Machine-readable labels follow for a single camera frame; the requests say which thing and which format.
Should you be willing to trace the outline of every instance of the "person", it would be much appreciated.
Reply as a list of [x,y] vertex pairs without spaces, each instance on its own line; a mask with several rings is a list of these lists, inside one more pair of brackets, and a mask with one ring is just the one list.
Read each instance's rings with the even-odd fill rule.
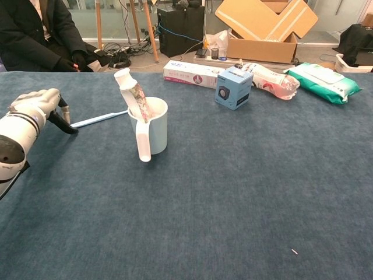
[[63,0],[0,0],[0,58],[7,71],[91,72]]

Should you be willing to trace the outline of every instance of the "mug handle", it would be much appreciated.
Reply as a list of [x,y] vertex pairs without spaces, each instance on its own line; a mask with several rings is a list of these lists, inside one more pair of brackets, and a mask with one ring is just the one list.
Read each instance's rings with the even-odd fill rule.
[[149,140],[150,121],[143,123],[138,121],[136,124],[136,141],[138,144],[139,157],[142,162],[149,162],[152,159]]

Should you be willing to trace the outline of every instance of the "product box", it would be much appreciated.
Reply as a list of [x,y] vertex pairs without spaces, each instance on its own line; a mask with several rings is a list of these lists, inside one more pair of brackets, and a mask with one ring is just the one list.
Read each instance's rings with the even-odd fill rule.
[[167,81],[215,89],[217,75],[224,70],[219,67],[170,60],[163,68],[163,78]]
[[229,67],[218,74],[215,101],[235,110],[247,103],[251,90],[253,74],[237,67]]

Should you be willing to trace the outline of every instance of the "green wet wipes pack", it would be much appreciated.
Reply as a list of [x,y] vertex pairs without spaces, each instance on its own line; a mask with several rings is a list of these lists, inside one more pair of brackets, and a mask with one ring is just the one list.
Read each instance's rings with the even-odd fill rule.
[[332,103],[346,103],[350,95],[361,90],[355,81],[317,64],[303,63],[287,70],[287,74],[296,78],[301,88]]

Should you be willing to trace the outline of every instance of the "hand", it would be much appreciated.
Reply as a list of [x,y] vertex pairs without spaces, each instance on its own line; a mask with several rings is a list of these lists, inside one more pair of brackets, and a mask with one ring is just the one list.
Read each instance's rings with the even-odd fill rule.
[[82,51],[74,51],[72,53],[72,60],[78,65],[80,71],[84,71],[84,69],[87,67],[87,62],[84,58],[84,52]]
[[56,72],[77,72],[78,66],[70,60],[61,57],[53,70]]

